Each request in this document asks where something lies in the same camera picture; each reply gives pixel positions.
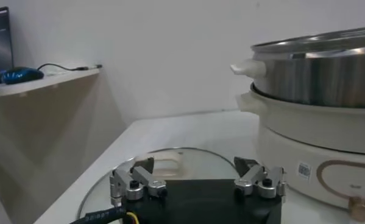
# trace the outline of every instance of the wall shelf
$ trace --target wall shelf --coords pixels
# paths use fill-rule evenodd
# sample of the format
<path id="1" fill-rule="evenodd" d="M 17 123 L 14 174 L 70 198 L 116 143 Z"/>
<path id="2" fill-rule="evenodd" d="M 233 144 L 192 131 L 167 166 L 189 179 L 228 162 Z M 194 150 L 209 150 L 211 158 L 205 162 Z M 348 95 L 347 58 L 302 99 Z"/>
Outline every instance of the wall shelf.
<path id="1" fill-rule="evenodd" d="M 75 79 L 84 78 L 99 73 L 99 69 L 87 71 L 64 72 L 59 74 L 46 74 L 43 79 L 24 82 L 14 85 L 0 84 L 0 97 L 13 94 L 25 95 L 28 91 L 45 88 L 48 86 L 57 86 L 59 83 L 68 82 Z"/>

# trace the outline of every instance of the stainless steel lid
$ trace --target stainless steel lid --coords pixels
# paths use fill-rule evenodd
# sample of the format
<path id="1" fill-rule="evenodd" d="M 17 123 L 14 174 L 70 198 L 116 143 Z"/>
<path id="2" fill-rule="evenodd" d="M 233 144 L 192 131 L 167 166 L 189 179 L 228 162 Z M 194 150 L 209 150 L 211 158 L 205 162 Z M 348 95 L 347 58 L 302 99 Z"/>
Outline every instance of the stainless steel lid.
<path id="1" fill-rule="evenodd" d="M 259 53 L 318 52 L 365 47 L 365 27 L 257 44 Z"/>

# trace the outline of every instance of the table surface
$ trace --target table surface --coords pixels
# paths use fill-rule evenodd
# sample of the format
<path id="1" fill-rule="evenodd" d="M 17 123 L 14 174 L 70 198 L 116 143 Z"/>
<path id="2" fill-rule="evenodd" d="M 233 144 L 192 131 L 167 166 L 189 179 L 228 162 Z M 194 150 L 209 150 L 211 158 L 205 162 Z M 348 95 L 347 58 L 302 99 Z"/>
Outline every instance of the table surface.
<path id="1" fill-rule="evenodd" d="M 258 117 L 228 111 L 134 122 L 35 222 L 69 224 L 90 188 L 109 170 L 136 155 L 168 147 L 197 147 L 233 161 L 255 159 Z M 287 224 L 350 223 L 343 209 L 321 203 L 296 191 L 287 192 L 282 222 Z"/>

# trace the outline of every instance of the blue computer mouse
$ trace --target blue computer mouse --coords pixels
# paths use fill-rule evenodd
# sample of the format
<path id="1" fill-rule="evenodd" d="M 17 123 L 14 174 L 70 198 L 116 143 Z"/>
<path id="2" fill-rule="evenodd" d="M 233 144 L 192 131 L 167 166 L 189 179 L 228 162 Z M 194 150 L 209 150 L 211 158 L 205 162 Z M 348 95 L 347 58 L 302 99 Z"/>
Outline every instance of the blue computer mouse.
<path id="1" fill-rule="evenodd" d="M 2 82 L 8 85 L 42 79 L 44 73 L 34 68 L 15 67 L 2 73 Z"/>

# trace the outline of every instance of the mouse cable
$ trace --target mouse cable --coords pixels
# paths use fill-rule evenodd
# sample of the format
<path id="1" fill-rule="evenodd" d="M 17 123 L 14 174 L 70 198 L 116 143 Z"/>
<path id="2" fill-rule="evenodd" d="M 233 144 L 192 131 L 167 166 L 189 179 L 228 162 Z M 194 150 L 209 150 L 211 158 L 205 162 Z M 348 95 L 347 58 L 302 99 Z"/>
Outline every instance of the mouse cable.
<path id="1" fill-rule="evenodd" d="M 37 68 L 37 70 L 40 70 L 41 68 L 43 68 L 45 66 L 55 66 L 55 67 L 58 67 L 58 68 L 61 68 L 61 69 L 67 70 L 67 71 L 86 71 L 86 70 L 91 70 L 91 69 L 102 68 L 102 65 L 94 65 L 94 66 L 90 66 L 90 67 L 83 66 L 83 67 L 76 67 L 76 68 L 66 68 L 61 65 L 57 65 L 57 64 L 53 64 L 53 63 L 46 63 L 46 64 L 39 66 Z"/>

